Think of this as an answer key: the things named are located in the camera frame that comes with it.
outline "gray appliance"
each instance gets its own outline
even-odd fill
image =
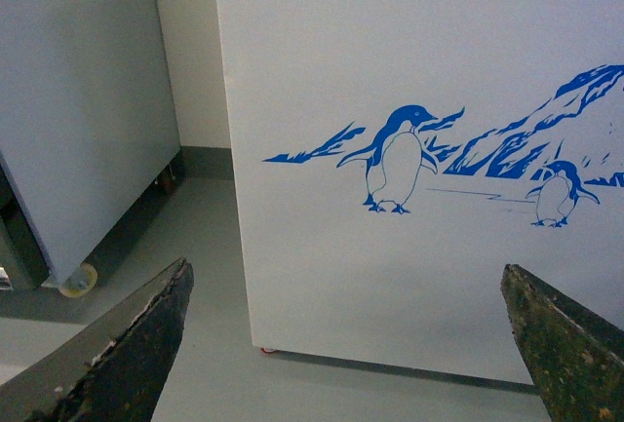
[[[179,151],[156,0],[0,4],[3,210],[60,285]],[[0,238],[15,252],[12,228]]]

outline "penguin decal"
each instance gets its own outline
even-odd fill
[[[410,198],[421,167],[438,173],[435,158],[423,149],[417,136],[418,127],[435,117],[420,105],[400,107],[388,118],[368,146],[351,152],[336,165],[366,161],[365,179],[369,211],[382,212],[384,203],[394,204],[392,212],[410,212],[404,204]]]
[[[567,224],[580,198],[589,198],[598,205],[601,203],[594,193],[583,188],[572,162],[556,161],[544,168],[552,171],[554,176],[526,194],[526,198],[537,196],[537,221],[532,225],[543,226],[549,222],[549,227],[561,228]]]

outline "blue mountain graphic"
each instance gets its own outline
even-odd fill
[[[444,173],[539,179],[545,164],[562,157],[593,176],[587,183],[624,186],[622,78],[624,65],[579,74],[525,118],[465,143]]]
[[[308,151],[301,151],[301,152],[295,154],[294,156],[292,156],[289,153],[278,154],[277,156],[271,157],[270,159],[264,159],[264,161],[262,161],[262,162],[280,162],[280,163],[285,163],[285,164],[303,164],[303,163],[305,163],[305,162],[307,162],[310,159],[315,158],[315,157],[327,157],[327,156],[333,156],[333,155],[336,155],[336,154],[341,154],[342,151],[339,151],[338,149],[340,149],[342,147],[343,141],[346,141],[348,139],[353,139],[355,136],[357,136],[358,134],[363,133],[366,130],[366,128],[364,128],[364,127],[358,127],[358,128],[354,128],[353,130],[351,130],[351,126],[354,123],[355,122],[351,122],[345,128],[343,128],[338,133],[336,133],[334,136],[332,136],[330,139],[328,139],[324,144],[322,144],[321,146],[319,146],[316,149],[313,149],[313,150],[311,150],[309,152]]]

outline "white freezer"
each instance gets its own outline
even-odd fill
[[[624,0],[217,0],[253,344],[530,382],[519,263],[624,326]]]
[[[179,150],[156,0],[2,0],[0,159],[64,282]]]

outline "caster wheel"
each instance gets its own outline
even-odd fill
[[[156,184],[160,186],[161,191],[166,195],[171,195],[176,191],[176,178],[172,172],[171,165],[166,166],[156,178]]]
[[[80,268],[65,281],[58,291],[67,298],[78,298],[96,286],[98,271],[89,263],[82,263]]]

